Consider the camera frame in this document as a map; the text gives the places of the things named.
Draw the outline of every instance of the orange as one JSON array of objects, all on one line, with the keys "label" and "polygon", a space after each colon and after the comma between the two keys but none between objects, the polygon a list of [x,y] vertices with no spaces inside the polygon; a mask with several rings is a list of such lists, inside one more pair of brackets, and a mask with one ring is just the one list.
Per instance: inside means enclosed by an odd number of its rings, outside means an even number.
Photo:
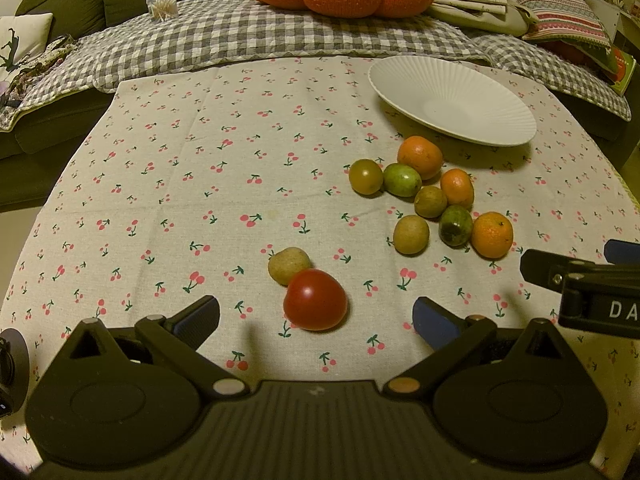
[{"label": "orange", "polygon": [[453,169],[442,175],[440,189],[444,191],[449,205],[470,208],[474,202],[474,185],[465,171]]},{"label": "orange", "polygon": [[481,214],[471,231],[471,245],[481,256],[497,260],[511,249],[513,226],[509,219],[491,211]]},{"label": "orange", "polygon": [[436,176],[442,167],[442,152],[433,142],[412,136],[400,145],[398,162],[414,168],[423,180]]}]

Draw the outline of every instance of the gray checkered blanket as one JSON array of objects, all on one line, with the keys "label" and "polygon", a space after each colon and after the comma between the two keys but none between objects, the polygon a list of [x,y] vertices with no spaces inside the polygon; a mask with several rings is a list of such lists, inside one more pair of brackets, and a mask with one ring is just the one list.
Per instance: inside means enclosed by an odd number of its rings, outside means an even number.
[{"label": "gray checkered blanket", "polygon": [[459,29],[428,16],[340,20],[255,0],[184,0],[179,8],[180,17],[168,22],[153,23],[145,14],[83,38],[20,107],[0,110],[0,130],[10,131],[21,114],[72,92],[90,87],[115,92],[127,79],[232,61],[412,53],[489,62]]},{"label": "gray checkered blanket", "polygon": [[489,56],[494,67],[533,79],[551,90],[584,99],[625,121],[631,120],[626,98],[616,94],[588,68],[576,66],[513,36],[477,29],[465,29],[465,33]]}]

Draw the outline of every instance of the tablecloth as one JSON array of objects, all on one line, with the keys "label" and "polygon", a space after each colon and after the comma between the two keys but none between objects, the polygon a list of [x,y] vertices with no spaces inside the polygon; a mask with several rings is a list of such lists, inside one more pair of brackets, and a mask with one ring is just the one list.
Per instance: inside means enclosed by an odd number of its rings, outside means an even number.
[{"label": "tablecloth", "polygon": [[[436,134],[384,104],[370,59],[256,60],[119,85],[39,213],[0,310],[0,327],[25,336],[31,384],[76,324],[98,317],[132,326],[170,316],[204,294],[222,306],[199,349],[255,386],[283,380],[389,380],[430,354],[412,330],[428,295],[458,316],[499,326],[557,319],[559,296],[524,283],[527,248],[603,263],[609,238],[636,240],[634,208],[608,161],[543,86],[475,67],[530,108],[538,132],[525,146],[491,148]],[[476,188],[473,215],[499,211],[514,226],[503,260],[451,249],[430,222],[418,257],[395,252],[410,201],[350,189],[350,164],[396,160],[405,136],[424,135]],[[350,299],[344,325],[309,333],[285,319],[285,290],[270,255],[304,249]],[[560,328],[607,399],[609,424],[593,464],[622,477],[638,444],[638,343]],[[40,458],[24,410],[2,420],[0,452],[21,470]]]}]

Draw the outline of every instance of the white plate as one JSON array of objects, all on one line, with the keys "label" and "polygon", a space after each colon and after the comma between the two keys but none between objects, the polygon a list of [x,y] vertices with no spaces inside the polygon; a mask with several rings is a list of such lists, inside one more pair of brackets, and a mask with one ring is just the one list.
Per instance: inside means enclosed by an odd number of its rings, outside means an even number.
[{"label": "white plate", "polygon": [[369,69],[387,103],[419,123],[488,146],[519,146],[536,135],[531,110],[509,89],[466,66],[427,56],[394,56]]}]

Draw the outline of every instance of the red tomato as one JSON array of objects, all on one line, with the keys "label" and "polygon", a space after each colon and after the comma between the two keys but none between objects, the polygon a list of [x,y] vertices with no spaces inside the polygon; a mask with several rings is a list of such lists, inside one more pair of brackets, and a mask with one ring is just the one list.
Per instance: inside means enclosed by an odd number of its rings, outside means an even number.
[{"label": "red tomato", "polygon": [[347,295],[326,272],[301,270],[287,286],[284,313],[290,322],[305,330],[327,330],[347,313]]}]

